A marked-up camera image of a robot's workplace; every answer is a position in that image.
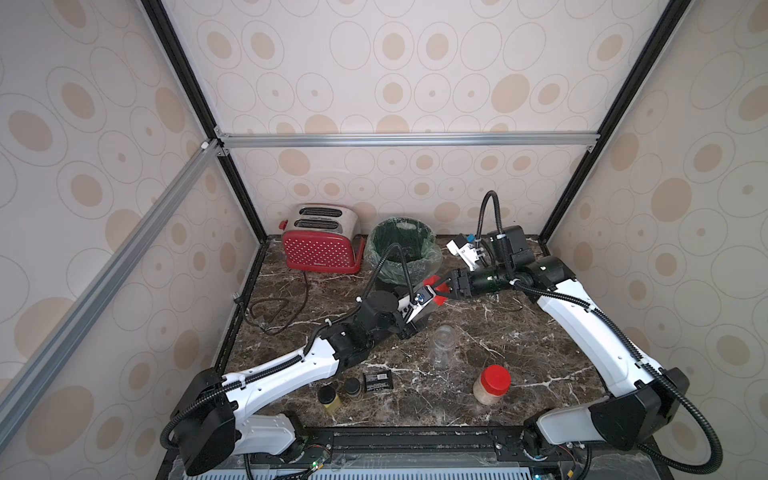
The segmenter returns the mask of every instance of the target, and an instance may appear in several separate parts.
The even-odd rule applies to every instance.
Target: green plastic bag
[[[426,223],[404,217],[389,218],[376,225],[368,235],[362,257],[373,268],[381,260],[381,253],[392,243],[399,243],[402,247],[414,286],[434,275],[442,265],[442,251],[432,229]],[[396,252],[392,252],[382,266],[379,280],[396,285],[406,284]]]

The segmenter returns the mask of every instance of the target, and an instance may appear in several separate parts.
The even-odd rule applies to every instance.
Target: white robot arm
[[[382,291],[364,294],[352,313],[329,321],[302,349],[263,365],[223,378],[212,369],[201,372],[174,410],[161,443],[180,449],[188,475],[199,475],[231,454],[285,452],[296,442],[296,426],[284,415],[255,415],[259,409],[354,367],[391,335],[400,339],[415,335],[425,328],[436,304],[444,301],[440,297],[462,300],[505,289],[524,292],[557,320],[593,362],[607,389],[603,399],[542,411],[527,420],[522,440],[531,458],[542,458],[553,445],[567,442],[606,441],[617,449],[643,449],[642,442],[669,423],[680,404],[691,410],[683,396],[687,377],[679,369],[663,370],[627,339],[558,258],[534,259],[520,227],[505,229],[491,240],[490,248],[509,242],[505,251],[511,262],[506,266],[480,268],[478,258],[490,253],[474,251],[466,237],[456,237],[452,251],[468,268],[452,270],[401,299]],[[502,254],[495,253],[496,258]],[[705,433],[710,442],[712,436],[717,441],[713,431]],[[719,447],[718,443],[712,448],[714,456],[705,464],[711,472],[721,461],[716,458]]]

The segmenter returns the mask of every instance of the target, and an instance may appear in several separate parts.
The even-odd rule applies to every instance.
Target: jar
[[[447,325],[441,325],[435,330],[429,342],[427,358],[436,369],[444,370],[453,363],[456,350],[456,331]]]
[[[358,379],[347,379],[344,382],[344,393],[352,400],[360,400],[362,398],[362,387]]]
[[[491,365],[483,370],[472,387],[475,398],[483,405],[493,405],[509,390],[512,377],[500,365]]]
[[[317,401],[326,408],[328,415],[333,415],[341,406],[341,400],[336,394],[336,389],[331,385],[320,387],[320,390],[317,391]]]

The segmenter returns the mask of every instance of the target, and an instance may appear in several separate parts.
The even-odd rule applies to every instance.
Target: red toaster
[[[289,268],[322,273],[360,270],[366,239],[349,208],[301,204],[280,224]]]

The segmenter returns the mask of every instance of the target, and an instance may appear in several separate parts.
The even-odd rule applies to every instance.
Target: black lid
[[[347,379],[344,382],[344,391],[347,395],[356,395],[360,393],[360,381],[358,379]]]
[[[320,387],[317,391],[317,401],[323,405],[330,405],[336,399],[336,390],[331,385]]]

